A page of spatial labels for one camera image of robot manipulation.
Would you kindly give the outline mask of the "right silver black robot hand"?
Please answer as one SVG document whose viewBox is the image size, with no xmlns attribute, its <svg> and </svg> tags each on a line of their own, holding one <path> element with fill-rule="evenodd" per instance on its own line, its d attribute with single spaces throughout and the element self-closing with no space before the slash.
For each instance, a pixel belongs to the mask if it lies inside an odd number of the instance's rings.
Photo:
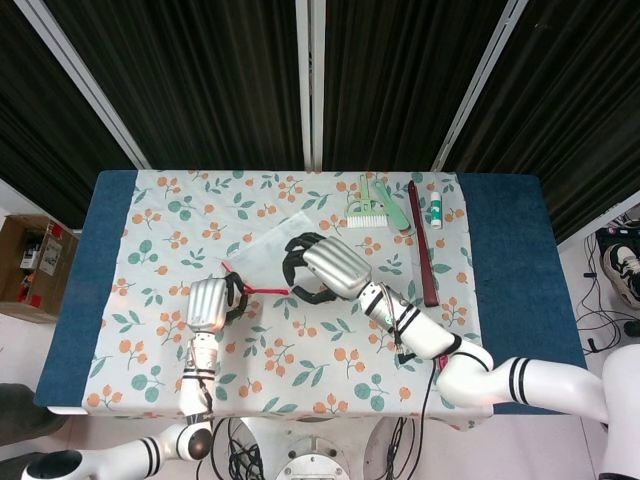
<svg viewBox="0 0 640 480">
<path fill-rule="evenodd" d="M 371 283 L 371 266 L 336 237 L 305 232 L 285 246 L 282 272 L 291 291 L 302 301 L 318 305 L 338 298 L 354 300 Z M 296 269 L 305 267 L 325 287 L 316 293 L 296 283 Z"/>
</svg>

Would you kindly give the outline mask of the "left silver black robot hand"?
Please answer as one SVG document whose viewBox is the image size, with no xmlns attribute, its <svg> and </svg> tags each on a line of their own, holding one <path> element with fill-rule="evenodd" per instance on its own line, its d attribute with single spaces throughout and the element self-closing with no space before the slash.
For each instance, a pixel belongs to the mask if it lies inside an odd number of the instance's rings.
<svg viewBox="0 0 640 480">
<path fill-rule="evenodd" d="M 248 294 L 241 277 L 229 273 L 191 284 L 186 323 L 194 333 L 217 334 L 240 318 L 248 305 Z"/>
</svg>

